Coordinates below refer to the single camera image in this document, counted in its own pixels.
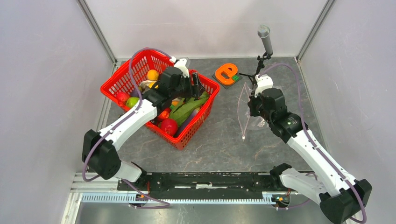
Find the clear dotted zip bag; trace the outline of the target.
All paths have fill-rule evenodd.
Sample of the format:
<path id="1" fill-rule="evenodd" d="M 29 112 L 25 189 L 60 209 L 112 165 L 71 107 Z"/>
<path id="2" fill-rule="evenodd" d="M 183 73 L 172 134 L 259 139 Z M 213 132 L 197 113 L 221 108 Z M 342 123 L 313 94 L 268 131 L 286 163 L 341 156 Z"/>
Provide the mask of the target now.
<path id="1" fill-rule="evenodd" d="M 246 139 L 247 130 L 262 130 L 269 128 L 268 123 L 262 117 L 252 117 L 248 107 L 251 89 L 244 83 L 237 104 L 237 118 L 241 129 L 241 138 Z"/>

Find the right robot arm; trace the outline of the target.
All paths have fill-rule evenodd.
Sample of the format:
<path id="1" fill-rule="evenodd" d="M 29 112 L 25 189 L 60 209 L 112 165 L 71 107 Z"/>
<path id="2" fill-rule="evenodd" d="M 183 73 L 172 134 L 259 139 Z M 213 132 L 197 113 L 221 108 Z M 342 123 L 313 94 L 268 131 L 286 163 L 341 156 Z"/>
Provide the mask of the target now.
<path id="1" fill-rule="evenodd" d="M 323 149 L 303 116 L 288 111 L 280 89 L 253 91 L 248 106 L 250 115 L 264 118 L 272 133 L 296 151 L 319 177 L 315 180 L 283 163 L 270 171 L 269 183 L 273 189 L 286 187 L 303 194 L 318 204 L 334 224 L 348 219 L 366 223 L 365 206 L 372 191 L 371 184 L 366 179 L 357 180 Z"/>

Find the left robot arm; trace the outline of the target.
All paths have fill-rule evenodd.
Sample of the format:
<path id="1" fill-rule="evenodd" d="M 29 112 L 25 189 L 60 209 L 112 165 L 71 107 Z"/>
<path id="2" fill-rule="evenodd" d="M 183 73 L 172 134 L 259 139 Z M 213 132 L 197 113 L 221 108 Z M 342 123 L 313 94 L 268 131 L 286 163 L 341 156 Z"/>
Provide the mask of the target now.
<path id="1" fill-rule="evenodd" d="M 91 168 L 98 177 L 128 180 L 135 190 L 143 189 L 147 178 L 133 162 L 122 161 L 118 151 L 138 129 L 168 108 L 177 97 L 197 98 L 203 92 L 199 74 L 178 67 L 166 68 L 154 85 L 139 97 L 135 106 L 118 120 L 100 131 L 89 130 L 84 135 L 83 170 Z"/>

